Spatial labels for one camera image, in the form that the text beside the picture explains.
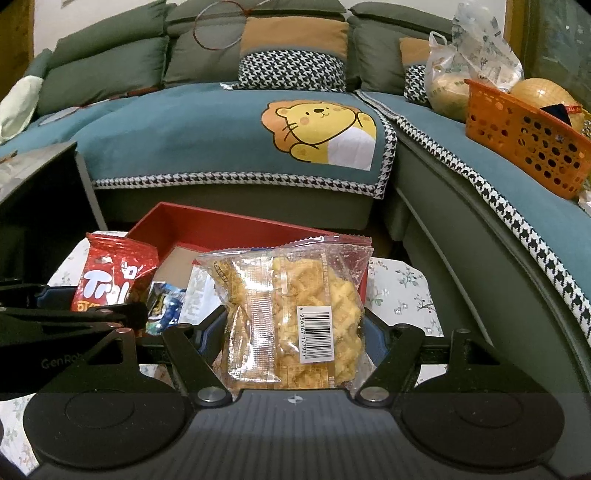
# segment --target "blue snack wrapper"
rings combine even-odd
[[[186,293],[185,288],[177,288],[165,282],[152,283],[147,302],[147,334],[162,335],[166,328],[178,323]]]

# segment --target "orange basket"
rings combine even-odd
[[[490,148],[556,195],[570,200],[591,171],[591,141],[549,113],[466,80],[466,136]]]

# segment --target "wall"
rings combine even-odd
[[[61,0],[35,2],[35,54],[44,48],[54,48],[59,38],[65,37],[103,18],[111,17],[151,0],[73,0],[61,7]],[[181,3],[184,0],[173,0]],[[362,0],[341,0],[349,8]],[[481,0],[496,15],[499,25],[505,24],[505,0]],[[394,0],[391,3],[408,5],[440,17],[453,18],[457,0]]]

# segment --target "cartoon lion print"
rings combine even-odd
[[[261,121],[275,146],[296,160],[371,169],[376,126],[357,108],[311,100],[273,102]]]

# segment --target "sofa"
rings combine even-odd
[[[108,222],[135,222],[169,201],[362,230],[372,208],[379,209],[390,237],[426,275],[444,333],[480,333],[561,395],[567,435],[555,468],[565,476],[591,471],[591,459],[572,448],[591,442],[591,410],[582,395],[591,387],[591,219],[467,139],[463,124],[404,99],[400,38],[428,38],[430,31],[451,38],[451,22],[379,2],[346,12],[337,1],[301,0],[300,9],[277,1],[255,15],[349,24],[349,93],[228,91],[221,84],[237,79],[239,51],[199,50],[191,37],[202,3],[172,7],[158,0],[60,40],[39,118],[1,146],[0,157],[76,141]],[[135,27],[122,28],[129,24]],[[210,20],[211,28],[223,25]],[[129,81],[130,70],[142,77]],[[76,76],[82,71],[86,90]],[[129,92],[44,124],[62,108]],[[350,105],[374,120],[370,170],[278,153],[261,113],[278,99],[303,97]]]

